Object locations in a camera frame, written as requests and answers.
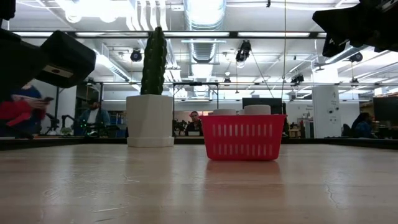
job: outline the white column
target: white column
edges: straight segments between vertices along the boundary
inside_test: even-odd
[[[315,138],[340,137],[341,115],[337,69],[325,69],[313,75],[313,81],[331,83],[330,86],[315,86],[312,88],[312,104],[314,109]]]

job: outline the potted plant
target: potted plant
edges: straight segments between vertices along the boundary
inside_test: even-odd
[[[170,147],[173,98],[162,96],[167,42],[161,27],[149,36],[142,70],[141,95],[126,99],[129,147]]]

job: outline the woman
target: woman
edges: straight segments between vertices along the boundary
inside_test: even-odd
[[[372,133],[371,125],[371,115],[369,113],[360,113],[351,127],[354,138],[377,138]]]
[[[199,114],[196,111],[192,111],[190,116],[192,122],[188,124],[187,128],[185,129],[185,135],[188,136],[190,131],[198,131],[200,136],[203,136],[203,131],[201,129],[201,121],[199,119]]]

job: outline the spotlight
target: spotlight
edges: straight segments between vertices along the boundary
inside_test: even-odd
[[[132,54],[130,55],[130,59],[133,62],[140,62],[142,60],[142,55],[140,49],[132,50]]]
[[[353,78],[349,81],[350,83],[359,83],[357,78]]]
[[[302,82],[304,82],[304,77],[302,74],[298,74],[298,75],[292,77],[292,81],[291,81],[291,83],[293,83],[292,86],[297,86]]]
[[[362,59],[363,59],[363,55],[361,54],[361,52],[358,52],[348,58],[348,60],[350,62],[360,62],[360,61],[362,61]]]
[[[236,62],[239,64],[243,64],[242,62],[245,62],[246,59],[250,56],[250,51],[251,51],[251,44],[249,40],[244,40],[240,48],[238,49],[238,53],[236,54]]]

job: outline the cable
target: cable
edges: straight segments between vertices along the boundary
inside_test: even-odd
[[[36,8],[36,9],[61,9],[60,6],[55,6],[55,7],[33,6],[33,5],[31,5],[31,4],[27,4],[27,3],[24,3],[24,2],[21,2],[21,1],[17,1],[16,3],[21,4],[21,5],[24,5],[24,6],[33,7],[33,8]]]
[[[257,68],[258,68],[258,70],[259,70],[259,72],[260,72],[260,75],[261,75],[262,79],[264,80],[264,83],[265,83],[265,84],[266,84],[266,86],[267,86],[267,89],[268,89],[269,93],[271,94],[271,96],[272,96],[272,97],[274,97],[274,95],[273,95],[273,94],[272,94],[272,92],[271,92],[271,89],[270,89],[270,88],[269,88],[269,86],[268,86],[268,83],[267,83],[266,79],[265,79],[265,78],[264,78],[264,76],[262,75],[262,72],[261,72],[260,66],[259,66],[259,64],[257,63],[256,57],[254,56],[254,53],[253,53],[253,51],[252,51],[252,50],[250,50],[250,52],[251,52],[251,54],[253,55],[254,62],[255,62],[255,63],[256,63],[256,65],[257,65]]]
[[[238,93],[238,63],[236,62],[236,94]]]
[[[285,72],[286,72],[286,30],[287,30],[287,0],[285,0],[285,46],[284,46],[284,72],[282,74],[282,95],[280,98],[284,98],[284,85],[285,85]]]

